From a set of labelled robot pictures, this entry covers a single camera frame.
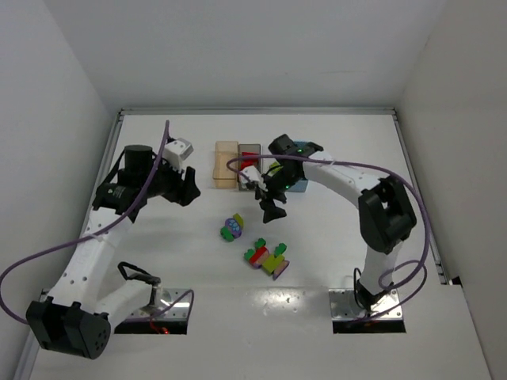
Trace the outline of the red flower lego brick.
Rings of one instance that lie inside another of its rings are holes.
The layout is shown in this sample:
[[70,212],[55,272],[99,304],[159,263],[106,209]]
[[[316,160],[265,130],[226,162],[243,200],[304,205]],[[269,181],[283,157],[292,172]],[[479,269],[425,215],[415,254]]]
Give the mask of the red flower lego brick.
[[249,166],[258,167],[259,159],[257,158],[258,153],[243,151],[240,153],[241,163],[239,164],[240,170],[243,170]]

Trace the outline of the purple flower lego stack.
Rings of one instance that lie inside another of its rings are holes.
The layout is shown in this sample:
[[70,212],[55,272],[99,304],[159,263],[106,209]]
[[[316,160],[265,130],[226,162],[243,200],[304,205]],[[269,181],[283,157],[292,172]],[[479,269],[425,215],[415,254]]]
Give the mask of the purple flower lego stack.
[[244,221],[240,214],[236,213],[227,218],[220,228],[220,236],[228,242],[232,242],[241,237],[244,229]]

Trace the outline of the lime purple lego stack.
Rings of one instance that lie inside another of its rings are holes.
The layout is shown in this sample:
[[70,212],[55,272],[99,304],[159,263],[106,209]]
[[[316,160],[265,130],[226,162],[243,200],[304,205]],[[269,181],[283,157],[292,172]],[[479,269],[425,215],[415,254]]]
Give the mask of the lime purple lego stack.
[[253,269],[261,269],[267,276],[277,280],[289,267],[290,261],[286,259],[285,253],[288,246],[281,242],[269,249],[267,241],[260,237],[252,248],[248,248],[243,253],[243,259]]

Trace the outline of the lime square lego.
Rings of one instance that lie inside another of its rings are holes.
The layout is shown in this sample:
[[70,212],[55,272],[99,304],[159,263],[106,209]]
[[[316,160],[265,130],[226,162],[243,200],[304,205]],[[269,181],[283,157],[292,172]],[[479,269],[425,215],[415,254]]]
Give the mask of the lime square lego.
[[278,163],[278,162],[274,162],[272,163],[270,166],[269,166],[269,172],[275,172],[277,171],[278,169],[280,169],[281,165]]

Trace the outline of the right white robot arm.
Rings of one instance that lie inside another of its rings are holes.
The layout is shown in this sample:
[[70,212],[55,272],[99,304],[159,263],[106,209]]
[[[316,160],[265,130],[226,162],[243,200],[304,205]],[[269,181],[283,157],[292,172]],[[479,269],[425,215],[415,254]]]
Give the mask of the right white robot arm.
[[401,245],[417,224],[403,183],[393,175],[375,177],[337,165],[322,146],[298,146],[286,134],[271,142],[269,152],[278,162],[275,173],[261,173],[253,166],[241,171],[242,182],[255,191],[265,223],[285,217],[277,204],[286,203],[286,191],[301,180],[325,186],[358,210],[367,252],[355,296],[361,308],[370,310],[387,293]]

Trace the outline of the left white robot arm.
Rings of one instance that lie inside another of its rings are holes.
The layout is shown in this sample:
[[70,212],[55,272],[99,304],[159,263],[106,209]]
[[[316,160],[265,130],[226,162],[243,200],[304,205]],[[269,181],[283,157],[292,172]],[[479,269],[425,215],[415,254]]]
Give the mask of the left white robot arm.
[[170,139],[160,156],[144,145],[123,149],[97,187],[85,240],[46,299],[31,302],[26,311],[43,349],[96,359],[115,328],[136,311],[146,314],[142,321],[161,315],[160,278],[135,265],[120,262],[124,284],[105,297],[99,290],[116,248],[150,198],[185,207],[200,195],[195,169],[184,165],[192,152],[192,144],[184,139]]

